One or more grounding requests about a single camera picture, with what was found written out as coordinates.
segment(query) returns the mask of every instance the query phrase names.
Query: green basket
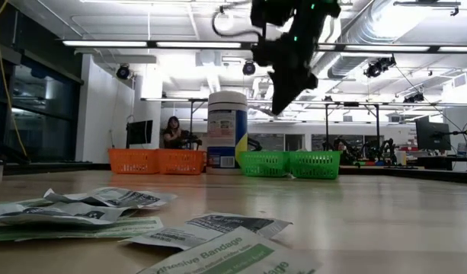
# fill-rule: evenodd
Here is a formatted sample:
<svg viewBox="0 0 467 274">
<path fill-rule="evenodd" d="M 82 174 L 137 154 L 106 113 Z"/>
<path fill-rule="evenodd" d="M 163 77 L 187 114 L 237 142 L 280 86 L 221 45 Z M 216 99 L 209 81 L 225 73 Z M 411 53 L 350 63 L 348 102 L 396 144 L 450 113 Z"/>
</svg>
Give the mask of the green basket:
<svg viewBox="0 0 467 274">
<path fill-rule="evenodd" d="M 296 151 L 289 153 L 290 171 L 297 178 L 336 179 L 339 151 Z"/>
<path fill-rule="evenodd" d="M 241 172 L 251 177 L 283 177 L 289 171 L 289 152 L 247 151 L 240 154 Z"/>
</svg>

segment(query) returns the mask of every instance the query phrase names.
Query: white container lid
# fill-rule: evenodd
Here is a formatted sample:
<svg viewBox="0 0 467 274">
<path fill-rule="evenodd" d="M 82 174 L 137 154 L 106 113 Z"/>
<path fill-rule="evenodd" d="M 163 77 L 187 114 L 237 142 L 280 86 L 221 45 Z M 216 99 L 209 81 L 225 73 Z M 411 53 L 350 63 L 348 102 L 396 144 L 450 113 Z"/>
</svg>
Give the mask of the white container lid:
<svg viewBox="0 0 467 274">
<path fill-rule="evenodd" d="M 247 97 L 236 91 L 219 91 L 210 94 L 208 104 L 244 104 L 247 105 Z"/>
</svg>

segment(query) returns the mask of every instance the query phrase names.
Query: wooden table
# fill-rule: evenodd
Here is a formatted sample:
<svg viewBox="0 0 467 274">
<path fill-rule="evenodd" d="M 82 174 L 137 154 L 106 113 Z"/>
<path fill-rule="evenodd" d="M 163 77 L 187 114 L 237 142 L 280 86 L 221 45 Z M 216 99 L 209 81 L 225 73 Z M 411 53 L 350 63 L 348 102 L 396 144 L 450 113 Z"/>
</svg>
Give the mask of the wooden table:
<svg viewBox="0 0 467 274">
<path fill-rule="evenodd" d="M 0 202 L 102 186 L 175 193 L 151 212 L 180 225 L 208 210 L 292 221 L 274 240 L 322 263 L 317 274 L 467 273 L 467 185 L 395 177 L 337 181 L 106 171 L 6 177 Z M 116 240 L 0 243 L 0 274 L 136 273 L 173 254 Z"/>
</svg>

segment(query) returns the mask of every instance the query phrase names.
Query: orange basket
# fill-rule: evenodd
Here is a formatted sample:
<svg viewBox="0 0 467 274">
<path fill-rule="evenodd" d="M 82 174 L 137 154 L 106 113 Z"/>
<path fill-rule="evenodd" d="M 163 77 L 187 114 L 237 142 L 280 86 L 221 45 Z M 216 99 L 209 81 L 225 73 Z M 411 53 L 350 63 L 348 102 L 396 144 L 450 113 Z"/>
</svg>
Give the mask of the orange basket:
<svg viewBox="0 0 467 274">
<path fill-rule="evenodd" d="M 156 174 L 156 149 L 108 149 L 111 170 L 116 174 Z"/>
<path fill-rule="evenodd" d="M 199 175 L 206 163 L 204 151 L 159 149 L 161 174 Z"/>
</svg>

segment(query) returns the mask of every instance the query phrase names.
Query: person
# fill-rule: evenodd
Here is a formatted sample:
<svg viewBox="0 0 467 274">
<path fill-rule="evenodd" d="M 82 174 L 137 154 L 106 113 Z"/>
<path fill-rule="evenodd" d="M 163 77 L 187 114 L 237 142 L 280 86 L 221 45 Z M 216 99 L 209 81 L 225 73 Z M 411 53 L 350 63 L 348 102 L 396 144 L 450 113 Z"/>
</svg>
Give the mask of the person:
<svg viewBox="0 0 467 274">
<path fill-rule="evenodd" d="M 169 118 L 167 128 L 164 131 L 164 147 L 181 149 L 184 145 L 182 137 L 181 124 L 176 116 Z"/>
</svg>

